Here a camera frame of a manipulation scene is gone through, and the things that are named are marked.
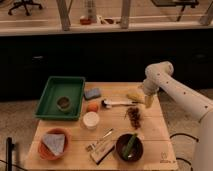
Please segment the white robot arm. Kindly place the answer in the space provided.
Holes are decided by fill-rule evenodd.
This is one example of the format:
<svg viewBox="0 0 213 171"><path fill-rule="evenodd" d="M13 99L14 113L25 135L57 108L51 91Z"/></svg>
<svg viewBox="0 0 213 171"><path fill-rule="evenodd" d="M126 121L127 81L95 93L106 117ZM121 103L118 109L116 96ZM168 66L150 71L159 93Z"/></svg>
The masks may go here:
<svg viewBox="0 0 213 171"><path fill-rule="evenodd" d="M199 123L198 143L192 161L193 171L213 171L213 100L172 78L174 68L168 62L150 64L145 69L143 92L150 96L162 88Z"/></svg>

